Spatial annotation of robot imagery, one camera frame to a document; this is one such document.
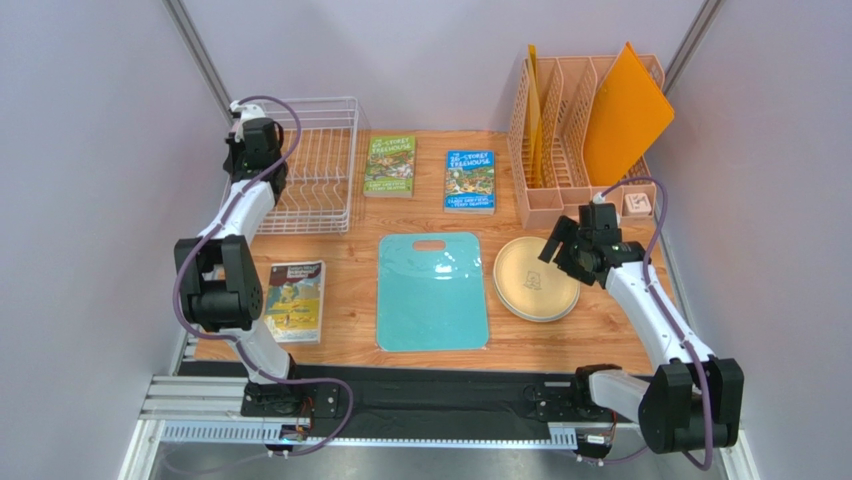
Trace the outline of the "tan plate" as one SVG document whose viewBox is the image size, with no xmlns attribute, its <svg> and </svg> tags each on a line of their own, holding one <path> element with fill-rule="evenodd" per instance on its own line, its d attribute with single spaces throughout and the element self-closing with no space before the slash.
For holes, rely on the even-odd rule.
<svg viewBox="0 0 852 480">
<path fill-rule="evenodd" d="M 580 297 L 580 283 L 538 256 L 546 240 L 524 236 L 505 244 L 496 255 L 493 283 L 498 296 L 520 304 L 523 299 Z"/>
</svg>

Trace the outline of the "blue plate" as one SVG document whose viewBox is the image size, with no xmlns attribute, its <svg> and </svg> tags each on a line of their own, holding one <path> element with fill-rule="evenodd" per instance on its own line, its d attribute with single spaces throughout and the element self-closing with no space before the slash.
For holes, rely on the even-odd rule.
<svg viewBox="0 0 852 480">
<path fill-rule="evenodd" d="M 501 304 L 513 315 L 530 322 L 548 323 L 560 320 L 569 315 L 578 303 L 578 296 L 566 299 L 523 299 L 520 304 L 512 303 L 503 296 L 498 296 Z"/>
</svg>

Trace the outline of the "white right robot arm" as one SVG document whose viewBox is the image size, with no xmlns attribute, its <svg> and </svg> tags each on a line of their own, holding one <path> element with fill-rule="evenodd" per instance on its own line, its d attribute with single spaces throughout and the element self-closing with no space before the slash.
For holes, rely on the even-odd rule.
<svg viewBox="0 0 852 480">
<path fill-rule="evenodd" d="M 641 380 L 613 364 L 580 367 L 577 399 L 635 422 L 656 454 L 712 453 L 739 440 L 745 375 L 686 324 L 659 286 L 647 247 L 626 241 L 610 203 L 561 216 L 539 260 L 582 284 L 600 286 L 624 311 L 655 371 Z"/>
</svg>

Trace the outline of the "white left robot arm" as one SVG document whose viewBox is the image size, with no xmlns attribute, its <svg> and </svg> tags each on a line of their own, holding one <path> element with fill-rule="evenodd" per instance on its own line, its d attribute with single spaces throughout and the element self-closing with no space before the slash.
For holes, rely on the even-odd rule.
<svg viewBox="0 0 852 480">
<path fill-rule="evenodd" d="M 231 187 L 212 223 L 174 247 L 173 307 L 193 336 L 226 342 L 248 373 L 246 394 L 292 397 L 294 362 L 261 321 L 263 289 L 250 244 L 286 186 L 282 126 L 268 117 L 242 119 L 226 140 Z"/>
</svg>

